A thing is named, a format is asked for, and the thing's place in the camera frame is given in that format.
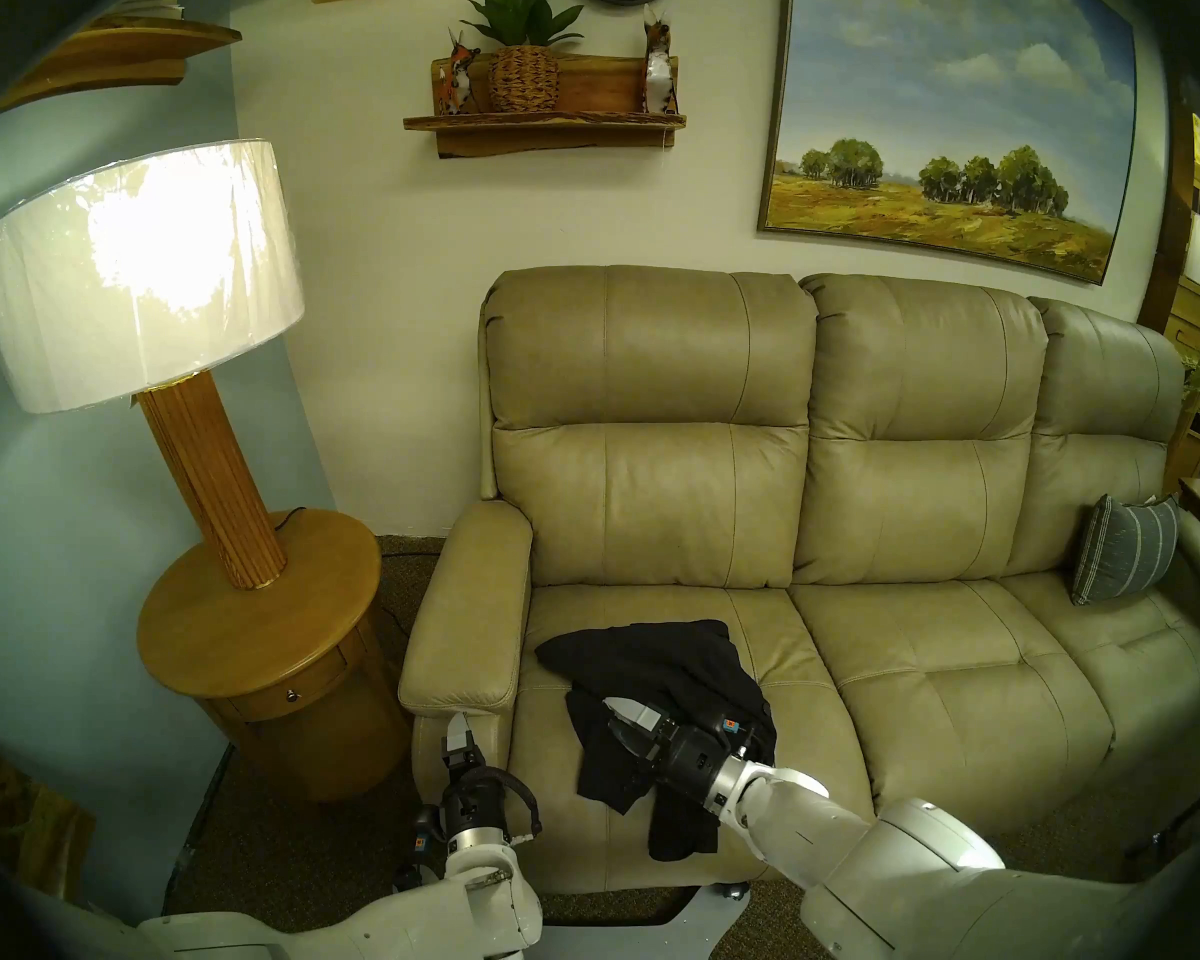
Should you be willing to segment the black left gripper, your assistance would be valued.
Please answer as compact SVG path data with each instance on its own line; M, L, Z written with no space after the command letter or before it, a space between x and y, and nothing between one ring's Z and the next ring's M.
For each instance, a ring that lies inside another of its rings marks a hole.
M482 764L482 751L466 713L455 713L446 727L449 782L442 794L442 830L456 839L467 830L496 830L508 839L508 770Z

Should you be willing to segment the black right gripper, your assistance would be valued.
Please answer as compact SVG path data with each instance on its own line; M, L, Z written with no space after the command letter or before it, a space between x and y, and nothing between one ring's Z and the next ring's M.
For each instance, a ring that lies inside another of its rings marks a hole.
M737 804L760 778L757 761L742 758L754 730L746 720L721 716L712 728L673 722L662 712L635 698L607 697L614 714L610 734L654 782L683 794L692 804Z

